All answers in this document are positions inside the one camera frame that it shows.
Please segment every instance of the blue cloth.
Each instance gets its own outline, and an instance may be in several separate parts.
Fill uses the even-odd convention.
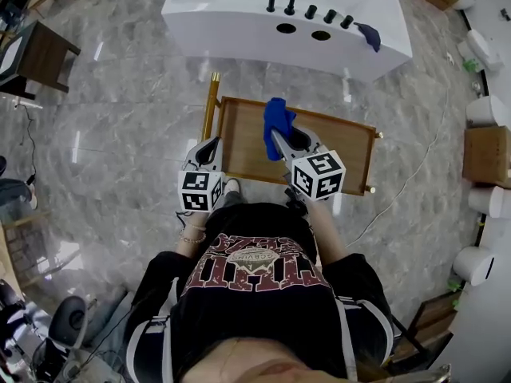
[[[382,44],[380,33],[367,24],[360,24],[359,22],[354,24],[358,27],[358,30],[366,37],[367,44],[371,45],[374,48],[374,51],[378,52],[380,50],[380,45]]]
[[[266,144],[266,153],[269,160],[280,160],[280,154],[271,139],[271,130],[277,129],[285,137],[291,135],[293,120],[296,113],[286,109],[286,100],[282,98],[272,98],[266,103],[264,110],[264,143]]]

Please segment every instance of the bracelet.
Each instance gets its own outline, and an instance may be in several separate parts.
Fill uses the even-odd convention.
[[[181,234],[179,235],[179,240],[180,240],[180,241],[184,241],[185,243],[190,243],[190,244],[200,244],[200,243],[202,243],[205,239],[206,239],[206,233],[203,233],[203,234],[202,234],[202,237],[200,237],[200,239],[189,239],[188,237],[184,237],[184,236],[183,236],[183,231],[182,231],[182,232],[181,232]]]
[[[196,230],[199,231],[206,231],[206,227],[198,227],[195,224],[186,223],[186,227],[195,228]]]

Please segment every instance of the wooden tray frame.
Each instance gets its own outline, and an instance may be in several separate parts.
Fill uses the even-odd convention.
[[[247,99],[243,99],[243,98],[234,98],[234,97],[222,97],[222,101],[219,101],[218,100],[219,87],[220,87],[220,73],[213,73],[212,77],[211,77],[211,84],[209,85],[208,102],[206,104],[206,111],[204,114],[204,122],[203,122],[203,126],[202,126],[201,140],[207,140],[211,137],[212,126],[213,126],[213,121],[215,118],[215,109],[216,108],[218,108],[220,111],[219,116],[218,116],[216,135],[220,136],[222,125],[224,122],[225,106],[228,102],[231,102],[231,103],[237,102],[237,103],[245,103],[245,104],[252,104],[252,105],[263,105],[263,103],[259,102],[259,101],[251,101],[251,100],[247,100]],[[336,118],[334,116],[324,115],[322,113],[314,113],[311,111],[306,111],[306,110],[297,109],[297,108],[290,108],[290,107],[286,107],[286,108],[295,112],[295,113],[314,115],[315,117],[326,119],[326,120],[339,120],[338,118]],[[370,128],[364,124],[358,124],[358,123],[352,122],[350,120],[343,120],[343,121],[346,124],[351,124],[353,126],[357,126],[360,128],[364,128],[364,129]],[[381,132],[376,132],[376,128],[372,128],[372,129],[374,130],[374,136],[372,137],[370,146],[368,146],[368,148],[367,148],[367,152],[368,152],[367,158],[369,158],[369,160],[370,160],[370,157],[371,157],[371,154],[373,151],[375,140],[383,138],[383,134]],[[353,192],[352,191],[345,191],[345,192],[343,191],[343,194],[365,195],[366,192],[374,193],[376,191],[375,187],[367,185],[367,177],[369,176],[369,168],[370,168],[370,163],[366,165],[366,167],[364,169],[364,173],[363,173],[363,182],[366,184],[365,192],[364,191],[361,191],[361,192],[360,191],[357,191],[357,192],[356,191],[353,191]],[[236,177],[236,178],[241,178],[241,179],[259,180],[259,181],[263,181],[263,182],[276,183],[276,184],[287,184],[287,182],[284,178],[282,178],[281,180],[269,180],[268,178],[260,177],[257,175],[241,175],[238,173],[230,173],[230,172],[225,172],[225,174],[228,176],[231,176],[231,177]]]

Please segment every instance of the white sink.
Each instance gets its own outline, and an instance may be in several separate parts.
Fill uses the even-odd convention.
[[[273,61],[373,81],[412,58],[410,38],[398,0],[296,0],[295,14],[284,13],[289,0],[166,0],[162,15],[183,54]],[[304,17],[310,4],[318,7],[314,19]],[[329,9],[338,12],[327,24]],[[379,52],[366,43],[352,24],[340,26],[346,15],[375,28],[382,39]],[[296,28],[292,34],[280,24]],[[314,39],[326,31],[326,41]]]

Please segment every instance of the gray marble tile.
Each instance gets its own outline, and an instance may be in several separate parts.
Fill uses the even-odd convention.
[[[57,0],[43,22],[82,51],[66,66],[67,95],[35,87],[43,107],[30,110],[36,188],[41,209],[51,211],[48,260],[57,262],[70,243],[81,255],[34,287],[55,299],[73,288],[82,295],[119,283],[135,289],[149,260],[174,248],[176,173],[200,135],[211,73],[218,71],[219,97],[283,97],[292,107],[384,133],[370,167],[376,193],[343,196],[336,224],[347,243],[389,207],[438,130],[418,174],[350,246],[367,256],[394,314],[409,322],[421,301],[446,290],[454,256],[474,240],[477,216],[467,206],[461,169],[465,107],[476,99],[470,86],[479,79],[461,67],[457,44],[466,29],[459,13],[424,0],[399,1],[414,58],[363,84],[275,63],[183,57],[160,15],[164,0]],[[12,98],[0,96],[6,175],[25,179],[31,143],[19,111]],[[280,185],[242,180],[242,189],[252,202],[286,201]]]

